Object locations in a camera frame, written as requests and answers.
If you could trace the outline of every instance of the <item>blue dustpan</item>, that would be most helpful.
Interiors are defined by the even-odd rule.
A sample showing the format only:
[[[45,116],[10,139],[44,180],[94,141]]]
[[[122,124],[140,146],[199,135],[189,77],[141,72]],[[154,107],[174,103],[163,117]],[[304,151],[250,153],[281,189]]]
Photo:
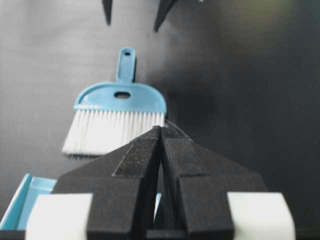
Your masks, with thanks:
[[[24,175],[5,214],[0,222],[0,230],[25,230],[29,215],[37,197],[50,194],[57,180]]]

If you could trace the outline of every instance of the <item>brush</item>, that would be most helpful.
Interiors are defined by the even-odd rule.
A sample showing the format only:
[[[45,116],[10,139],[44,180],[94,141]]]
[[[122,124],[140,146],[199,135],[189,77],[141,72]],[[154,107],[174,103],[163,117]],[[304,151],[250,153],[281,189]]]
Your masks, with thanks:
[[[155,88],[133,83],[135,66],[136,51],[125,47],[119,52],[116,82],[96,83],[80,93],[63,154],[104,155],[152,126],[164,126],[166,101]]]

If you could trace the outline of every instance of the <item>white bristles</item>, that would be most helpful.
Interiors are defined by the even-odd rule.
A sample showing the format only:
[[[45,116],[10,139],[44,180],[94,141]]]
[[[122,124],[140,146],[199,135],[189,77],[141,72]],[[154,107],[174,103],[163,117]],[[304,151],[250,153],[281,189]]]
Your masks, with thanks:
[[[165,125],[164,113],[77,110],[61,152],[107,154],[157,125]]]

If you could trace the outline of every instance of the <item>dark backdrop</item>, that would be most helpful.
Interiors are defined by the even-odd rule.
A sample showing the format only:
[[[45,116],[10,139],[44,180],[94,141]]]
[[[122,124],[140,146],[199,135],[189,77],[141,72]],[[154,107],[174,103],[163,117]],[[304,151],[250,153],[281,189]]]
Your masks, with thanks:
[[[25,173],[58,178],[88,159],[60,147],[82,89],[136,81],[204,147],[260,172],[296,226],[320,226],[320,1],[180,0],[159,33],[159,0],[0,0],[0,216]]]

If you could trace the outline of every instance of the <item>white pad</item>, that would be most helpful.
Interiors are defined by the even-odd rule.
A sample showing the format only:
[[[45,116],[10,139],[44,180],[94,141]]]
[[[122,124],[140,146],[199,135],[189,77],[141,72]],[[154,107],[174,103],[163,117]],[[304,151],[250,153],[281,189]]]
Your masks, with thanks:
[[[38,196],[30,214],[26,240],[86,240],[92,193]]]
[[[228,192],[234,240],[295,240],[295,224],[279,192]]]

